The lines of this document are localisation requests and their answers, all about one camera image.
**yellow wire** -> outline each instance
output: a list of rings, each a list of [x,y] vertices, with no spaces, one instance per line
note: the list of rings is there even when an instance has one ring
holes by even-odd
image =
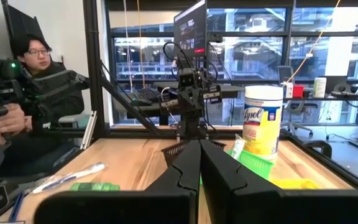
[[[143,88],[146,88],[146,82],[144,78],[144,71],[143,71],[143,55],[142,55],[142,24],[140,23],[140,6],[139,0],[136,0],[137,3],[137,17],[139,19],[139,39],[140,39],[140,70],[142,72],[142,79],[143,79]]]
[[[341,2],[341,0],[338,0],[338,2],[336,2],[335,8],[334,8],[334,12],[335,12],[335,9],[338,7],[338,5],[339,5],[340,2]],[[323,35],[323,33],[325,32],[325,30],[327,29],[327,27],[328,27],[329,23],[332,21],[332,19],[333,19],[333,17],[331,16],[331,18],[329,18],[329,20],[327,21],[327,24],[325,25],[324,29],[320,32],[320,35],[317,37],[316,42],[314,42],[314,44],[311,46],[310,51],[309,51],[309,53],[306,55],[305,59],[303,59],[303,61],[302,61],[302,62],[300,63],[300,65],[299,65],[299,67],[295,70],[295,72],[292,74],[292,76],[285,82],[285,84],[288,83],[288,82],[290,82],[291,79],[292,79],[293,77],[295,77],[296,74],[298,74],[298,72],[300,71],[301,67],[303,66],[303,64],[304,64],[304,63],[306,62],[306,60],[308,59],[308,55],[310,55],[310,54],[313,52],[314,48],[317,46],[318,41],[320,40],[321,36]]]

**lysol wipes container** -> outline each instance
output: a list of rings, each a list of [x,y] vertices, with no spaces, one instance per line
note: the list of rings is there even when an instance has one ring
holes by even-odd
[[[247,86],[242,138],[244,150],[264,159],[277,156],[283,106],[283,88]]]

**green object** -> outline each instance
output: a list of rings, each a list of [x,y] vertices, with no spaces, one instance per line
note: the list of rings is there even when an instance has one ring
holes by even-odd
[[[273,162],[265,160],[247,151],[241,151],[239,162],[265,179],[269,178],[270,171],[272,171],[274,165]]]
[[[119,185],[114,185],[110,183],[75,183],[70,187],[70,190],[116,191],[119,190]]]

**red object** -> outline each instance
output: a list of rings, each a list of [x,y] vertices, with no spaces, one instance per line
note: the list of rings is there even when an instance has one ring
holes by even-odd
[[[294,85],[292,97],[293,98],[302,98],[303,97],[303,89],[304,89],[304,86],[302,86],[302,85]]]

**office chair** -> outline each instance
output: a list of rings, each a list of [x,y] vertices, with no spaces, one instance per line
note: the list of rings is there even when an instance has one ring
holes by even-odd
[[[280,84],[287,81],[293,75],[293,69],[291,66],[277,66],[278,74],[279,74],[279,82]],[[313,130],[307,128],[304,125],[294,123],[292,121],[292,115],[302,115],[307,114],[307,108],[317,109],[318,105],[316,103],[306,103],[303,101],[292,102],[289,100],[287,104],[284,106],[284,110],[290,114],[290,119],[288,122],[281,124],[281,127],[287,127],[288,131],[295,135],[295,130],[298,128],[309,131],[309,137],[313,136]]]

